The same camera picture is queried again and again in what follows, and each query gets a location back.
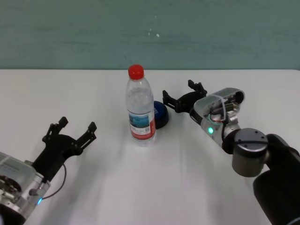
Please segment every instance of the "black cable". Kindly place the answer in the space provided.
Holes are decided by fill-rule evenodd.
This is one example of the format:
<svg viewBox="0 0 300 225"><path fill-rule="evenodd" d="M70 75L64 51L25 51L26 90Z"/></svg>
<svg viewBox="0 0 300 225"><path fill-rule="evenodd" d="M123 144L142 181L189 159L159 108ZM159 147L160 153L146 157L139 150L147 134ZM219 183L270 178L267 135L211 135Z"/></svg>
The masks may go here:
<svg viewBox="0 0 300 225"><path fill-rule="evenodd" d="M42 200L47 199L47 198L50 198L50 197L52 197L53 195L57 194L57 193L62 189L62 187L64 186L65 181L66 181L66 177L67 177L67 168L66 168L65 164L63 164L63 167L64 167L64 169L65 169L65 177L64 177L64 181L62 182L61 187L60 187L56 192L54 192L53 194L51 194L51 195L49 195L49 196L47 196L47 197L42 198Z"/></svg>

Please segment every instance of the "water bottle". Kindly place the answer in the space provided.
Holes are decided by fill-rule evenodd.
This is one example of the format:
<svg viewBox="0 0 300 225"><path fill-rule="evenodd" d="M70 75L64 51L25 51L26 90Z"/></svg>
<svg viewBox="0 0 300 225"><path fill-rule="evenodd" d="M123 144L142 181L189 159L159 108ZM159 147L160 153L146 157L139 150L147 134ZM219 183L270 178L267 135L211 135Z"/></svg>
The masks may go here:
<svg viewBox="0 0 300 225"><path fill-rule="evenodd" d="M141 65L132 65L128 74L126 107L131 135L139 145L147 146L154 141L156 134L153 93Z"/></svg>

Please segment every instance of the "blue led light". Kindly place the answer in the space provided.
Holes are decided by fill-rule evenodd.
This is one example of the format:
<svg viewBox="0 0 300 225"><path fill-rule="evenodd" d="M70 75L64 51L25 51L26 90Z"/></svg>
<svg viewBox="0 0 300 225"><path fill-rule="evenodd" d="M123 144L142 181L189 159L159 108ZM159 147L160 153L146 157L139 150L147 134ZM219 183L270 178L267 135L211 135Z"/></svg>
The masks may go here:
<svg viewBox="0 0 300 225"><path fill-rule="evenodd" d="M212 127L209 127L209 128L207 129L207 131L208 131L208 133L211 134L211 135L214 133L214 129L213 129Z"/></svg>

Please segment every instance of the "teal wall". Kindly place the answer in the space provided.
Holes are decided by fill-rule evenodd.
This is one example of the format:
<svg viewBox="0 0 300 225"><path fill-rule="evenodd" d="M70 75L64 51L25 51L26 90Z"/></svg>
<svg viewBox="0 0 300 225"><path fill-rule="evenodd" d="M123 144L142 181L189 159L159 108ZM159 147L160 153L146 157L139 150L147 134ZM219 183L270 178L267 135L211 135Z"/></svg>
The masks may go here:
<svg viewBox="0 0 300 225"><path fill-rule="evenodd" d="M300 0L0 0L0 68L300 68Z"/></svg>

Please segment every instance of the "white table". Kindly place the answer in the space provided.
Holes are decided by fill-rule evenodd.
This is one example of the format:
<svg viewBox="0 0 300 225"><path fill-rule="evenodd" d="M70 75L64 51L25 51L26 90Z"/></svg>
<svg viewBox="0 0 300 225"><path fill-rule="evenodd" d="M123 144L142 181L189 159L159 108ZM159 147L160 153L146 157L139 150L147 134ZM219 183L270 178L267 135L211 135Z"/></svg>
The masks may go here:
<svg viewBox="0 0 300 225"><path fill-rule="evenodd" d="M208 93L243 90L242 128L281 135L300 149L300 72L295 70L146 71L154 98L191 91L188 79ZM231 156L187 113L171 116L153 147L131 140L125 108L126 71L0 70L1 151L33 161L44 149L50 123L66 116L63 134L74 138L91 121L97 140L66 162L67 180L44 200L27 225L268 225ZM63 179L63 169L47 194Z"/></svg>

